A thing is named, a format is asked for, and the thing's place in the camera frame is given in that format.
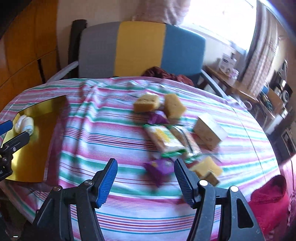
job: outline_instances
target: striped tablecloth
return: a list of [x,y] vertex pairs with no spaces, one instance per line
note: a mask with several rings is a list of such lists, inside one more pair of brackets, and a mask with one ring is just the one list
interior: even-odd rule
[[[209,153],[223,168],[219,187],[237,185],[246,199],[279,174],[272,147],[256,120],[234,99],[222,99],[191,86],[151,77],[69,79],[31,88],[12,100],[0,114],[0,122],[17,112],[52,97],[67,95],[70,114],[64,131],[59,165],[59,184],[73,187],[116,158],[118,173],[106,203],[96,210],[106,240],[185,240],[195,211],[181,199],[175,175],[160,188],[145,174],[143,164],[157,152],[142,125],[147,114],[135,114],[133,103],[144,93],[161,99],[176,93],[187,107],[180,120],[192,130],[199,114],[208,112],[227,131],[228,137]],[[32,222],[47,193],[11,186],[1,189]],[[79,240],[76,208],[72,207],[75,239]],[[217,207],[212,238],[218,233]]]

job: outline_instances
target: bright window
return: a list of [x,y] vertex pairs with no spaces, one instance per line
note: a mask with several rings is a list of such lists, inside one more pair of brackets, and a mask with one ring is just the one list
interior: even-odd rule
[[256,23],[256,0],[191,0],[183,25],[204,28],[248,50]]

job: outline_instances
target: chair armrest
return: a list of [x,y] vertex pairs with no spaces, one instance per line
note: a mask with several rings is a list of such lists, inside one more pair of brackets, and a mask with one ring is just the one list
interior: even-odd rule
[[216,94],[222,98],[225,98],[227,95],[224,93],[224,91],[217,85],[217,83],[203,70],[200,73],[200,76],[204,78],[204,80],[207,81],[209,86],[212,87],[212,89],[216,92]]
[[70,63],[69,65],[67,65],[65,68],[63,68],[62,70],[60,70],[59,72],[57,72],[54,76],[52,76],[47,83],[49,82],[53,82],[56,80],[60,80],[61,78],[63,78],[67,73],[69,73],[72,69],[75,69],[77,66],[79,65],[78,61],[75,61],[73,63]]

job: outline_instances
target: yellow tray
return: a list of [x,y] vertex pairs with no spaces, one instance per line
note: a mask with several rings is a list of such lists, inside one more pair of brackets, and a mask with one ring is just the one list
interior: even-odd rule
[[[34,132],[29,143],[13,154],[11,163],[13,173],[6,179],[20,182],[43,181],[48,147],[60,110],[65,105],[66,100],[66,96],[59,96],[18,112],[13,119],[13,125],[21,115],[27,115],[34,120]],[[12,128],[7,132],[3,143],[17,135],[14,128]]]

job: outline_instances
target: striped curtain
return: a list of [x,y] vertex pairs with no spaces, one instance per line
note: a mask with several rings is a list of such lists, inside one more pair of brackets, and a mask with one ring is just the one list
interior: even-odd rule
[[179,26],[187,15],[191,0],[141,0],[134,21]]
[[262,13],[258,16],[261,18],[259,38],[250,63],[242,78],[242,84],[254,96],[257,96],[261,92],[265,82],[269,82],[267,76],[278,45],[276,19],[265,6],[260,2],[258,4]]

